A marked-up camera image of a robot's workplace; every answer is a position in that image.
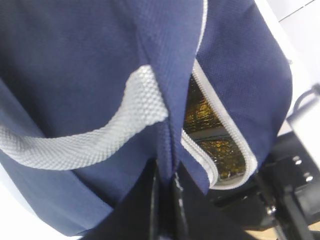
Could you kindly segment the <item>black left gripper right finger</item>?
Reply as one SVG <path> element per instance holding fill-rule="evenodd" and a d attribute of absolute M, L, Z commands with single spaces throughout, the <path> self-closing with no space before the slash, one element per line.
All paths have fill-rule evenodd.
<path fill-rule="evenodd" d="M 246 233 L 210 203 L 180 163 L 171 181 L 174 240 L 249 240 Z"/>

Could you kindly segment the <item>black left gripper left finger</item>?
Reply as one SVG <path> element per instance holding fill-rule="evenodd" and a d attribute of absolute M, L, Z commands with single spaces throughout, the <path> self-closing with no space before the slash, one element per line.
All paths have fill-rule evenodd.
<path fill-rule="evenodd" d="M 148 160 L 122 202 L 83 240 L 157 240 L 159 238 L 159 173 Z"/>

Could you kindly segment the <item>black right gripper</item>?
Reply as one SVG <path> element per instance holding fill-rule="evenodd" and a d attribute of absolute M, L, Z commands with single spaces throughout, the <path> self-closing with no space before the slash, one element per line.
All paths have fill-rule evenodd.
<path fill-rule="evenodd" d="M 293 132 L 278 137 L 247 183 L 210 190 L 209 200 L 258 239 L 320 238 L 320 172 Z"/>

